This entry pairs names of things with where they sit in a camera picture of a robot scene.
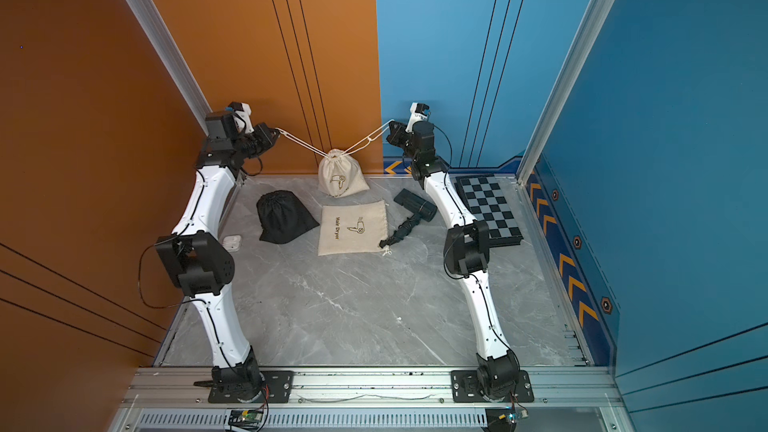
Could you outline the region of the black hair dryer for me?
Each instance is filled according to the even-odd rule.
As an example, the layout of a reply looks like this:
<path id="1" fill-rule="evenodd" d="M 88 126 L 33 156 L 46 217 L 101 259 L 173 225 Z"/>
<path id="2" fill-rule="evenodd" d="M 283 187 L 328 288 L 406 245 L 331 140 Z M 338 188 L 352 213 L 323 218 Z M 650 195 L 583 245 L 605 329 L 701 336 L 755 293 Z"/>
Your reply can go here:
<path id="1" fill-rule="evenodd" d="M 406 189 L 395 196 L 394 202 L 404 207 L 411 215 L 396 228 L 392 235 L 379 242 L 381 249 L 403 241 L 417 225 L 422 221 L 431 222 L 438 212 L 434 203 Z"/>

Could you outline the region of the black drawstring pouch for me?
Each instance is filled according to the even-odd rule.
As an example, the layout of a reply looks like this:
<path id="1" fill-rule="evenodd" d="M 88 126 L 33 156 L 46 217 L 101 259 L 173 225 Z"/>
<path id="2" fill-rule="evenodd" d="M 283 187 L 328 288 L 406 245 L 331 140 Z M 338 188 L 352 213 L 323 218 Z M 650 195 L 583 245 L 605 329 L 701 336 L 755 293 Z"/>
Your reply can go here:
<path id="1" fill-rule="evenodd" d="M 286 244 L 319 226 L 306 206 L 288 190 L 266 193 L 256 206 L 263 242 Z"/>

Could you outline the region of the beige printed drawstring pouch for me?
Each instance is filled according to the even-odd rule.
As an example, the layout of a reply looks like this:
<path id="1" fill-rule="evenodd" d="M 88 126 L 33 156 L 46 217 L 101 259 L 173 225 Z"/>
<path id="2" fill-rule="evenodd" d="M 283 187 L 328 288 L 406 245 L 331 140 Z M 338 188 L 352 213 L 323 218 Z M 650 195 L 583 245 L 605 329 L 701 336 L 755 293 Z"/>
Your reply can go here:
<path id="1" fill-rule="evenodd" d="M 348 206 L 324 206 L 321 213 L 318 255 L 382 252 L 388 237 L 383 200 Z"/>

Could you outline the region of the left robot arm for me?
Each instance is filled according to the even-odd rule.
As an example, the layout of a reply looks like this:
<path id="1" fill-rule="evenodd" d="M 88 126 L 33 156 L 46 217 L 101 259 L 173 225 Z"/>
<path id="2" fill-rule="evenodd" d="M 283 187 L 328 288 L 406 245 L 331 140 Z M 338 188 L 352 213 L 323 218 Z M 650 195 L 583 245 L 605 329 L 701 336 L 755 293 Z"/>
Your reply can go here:
<path id="1" fill-rule="evenodd" d="M 219 240 L 228 201 L 244 162 L 275 145 L 279 133 L 259 123 L 251 132 L 222 126 L 196 162 L 195 186 L 182 218 L 154 249 L 174 287 L 198 311 L 212 351 L 211 403 L 264 401 L 265 379 L 235 310 L 235 260 Z"/>

